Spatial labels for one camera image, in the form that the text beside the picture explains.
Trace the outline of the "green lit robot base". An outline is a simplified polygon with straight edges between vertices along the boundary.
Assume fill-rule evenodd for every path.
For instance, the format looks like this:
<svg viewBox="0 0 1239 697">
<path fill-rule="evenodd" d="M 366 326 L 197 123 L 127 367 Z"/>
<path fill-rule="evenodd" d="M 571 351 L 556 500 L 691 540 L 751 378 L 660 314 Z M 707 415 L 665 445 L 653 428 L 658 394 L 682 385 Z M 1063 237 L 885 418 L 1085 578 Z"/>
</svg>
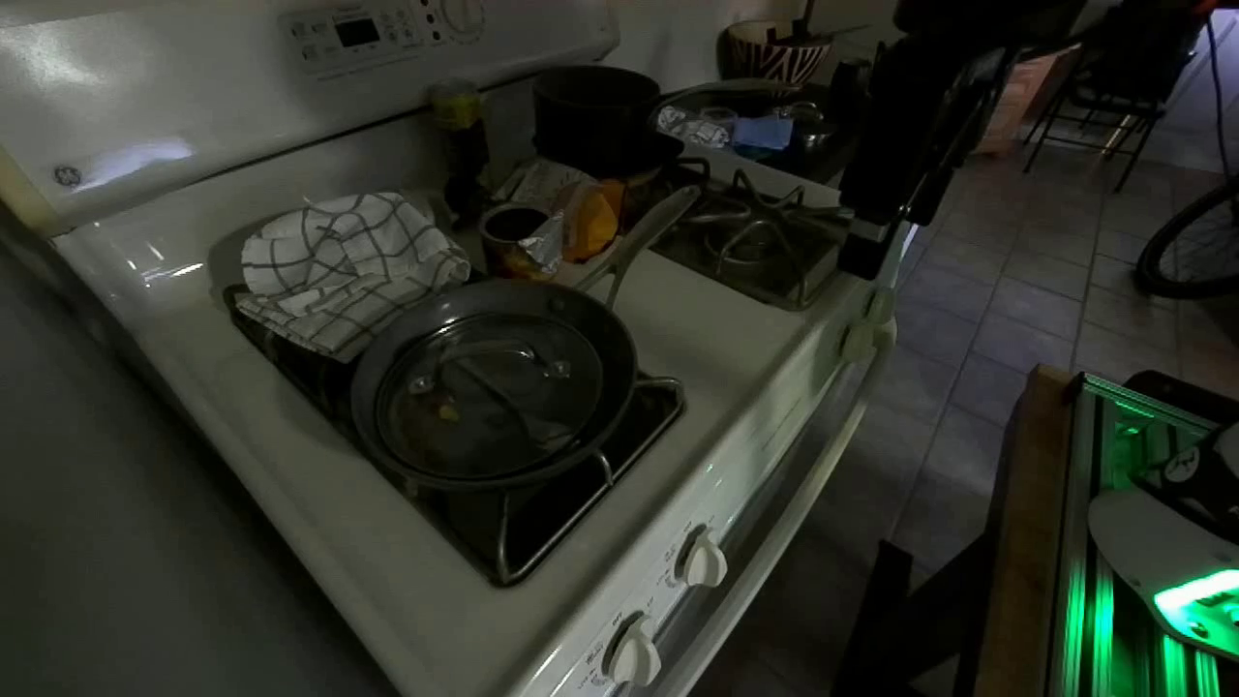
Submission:
<svg viewBox="0 0 1239 697">
<path fill-rule="evenodd" d="M 1239 697 L 1236 402 L 1078 371 L 1063 415 L 1047 697 Z"/>
</svg>

